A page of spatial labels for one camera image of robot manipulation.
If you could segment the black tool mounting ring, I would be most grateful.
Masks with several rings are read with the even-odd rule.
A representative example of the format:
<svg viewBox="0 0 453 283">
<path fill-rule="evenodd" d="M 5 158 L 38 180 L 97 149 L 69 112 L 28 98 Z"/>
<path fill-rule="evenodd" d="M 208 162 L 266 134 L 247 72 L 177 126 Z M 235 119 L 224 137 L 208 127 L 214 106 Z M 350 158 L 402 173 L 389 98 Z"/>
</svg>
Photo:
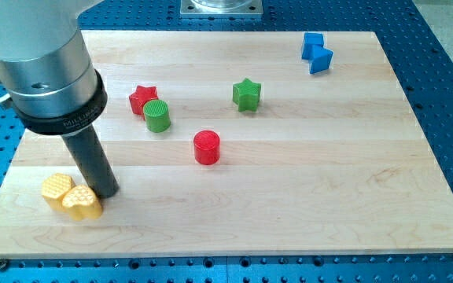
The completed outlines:
<svg viewBox="0 0 453 283">
<path fill-rule="evenodd" d="M 53 118 L 37 118 L 23 113 L 18 107 L 13 106 L 13 111 L 20 118 L 25 128 L 36 134 L 63 135 L 82 130 L 90 126 L 104 111 L 108 101 L 102 77 L 97 70 L 98 85 L 92 98 L 81 108 L 63 116 Z"/>
</svg>

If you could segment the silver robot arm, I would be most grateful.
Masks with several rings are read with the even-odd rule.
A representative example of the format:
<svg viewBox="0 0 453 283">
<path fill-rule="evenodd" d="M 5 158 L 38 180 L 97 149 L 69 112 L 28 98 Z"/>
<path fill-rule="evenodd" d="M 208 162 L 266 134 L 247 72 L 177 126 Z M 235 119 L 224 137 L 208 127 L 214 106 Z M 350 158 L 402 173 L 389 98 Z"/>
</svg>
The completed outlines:
<svg viewBox="0 0 453 283">
<path fill-rule="evenodd" d="M 93 127 L 108 96 L 94 68 L 79 15 L 95 0 L 0 1 L 0 105 L 30 131 L 59 135 L 100 198 L 119 189 Z"/>
</svg>

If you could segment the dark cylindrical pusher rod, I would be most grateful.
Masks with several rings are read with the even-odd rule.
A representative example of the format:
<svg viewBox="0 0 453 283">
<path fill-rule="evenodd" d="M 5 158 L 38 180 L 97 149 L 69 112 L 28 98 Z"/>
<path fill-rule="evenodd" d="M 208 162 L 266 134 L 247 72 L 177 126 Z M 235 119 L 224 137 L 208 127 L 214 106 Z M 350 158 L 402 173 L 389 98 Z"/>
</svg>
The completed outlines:
<svg viewBox="0 0 453 283">
<path fill-rule="evenodd" d="M 87 185 L 97 197 L 113 197 L 120 187 L 94 127 L 90 125 L 61 137 Z"/>
</svg>

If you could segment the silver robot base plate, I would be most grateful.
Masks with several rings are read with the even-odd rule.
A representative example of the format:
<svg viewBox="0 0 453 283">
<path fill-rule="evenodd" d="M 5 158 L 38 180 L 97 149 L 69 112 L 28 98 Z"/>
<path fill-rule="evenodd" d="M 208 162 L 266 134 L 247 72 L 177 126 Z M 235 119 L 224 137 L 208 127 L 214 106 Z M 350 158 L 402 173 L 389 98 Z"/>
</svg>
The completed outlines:
<svg viewBox="0 0 453 283">
<path fill-rule="evenodd" d="M 181 0 L 180 14 L 187 17 L 261 16 L 262 0 Z"/>
</svg>

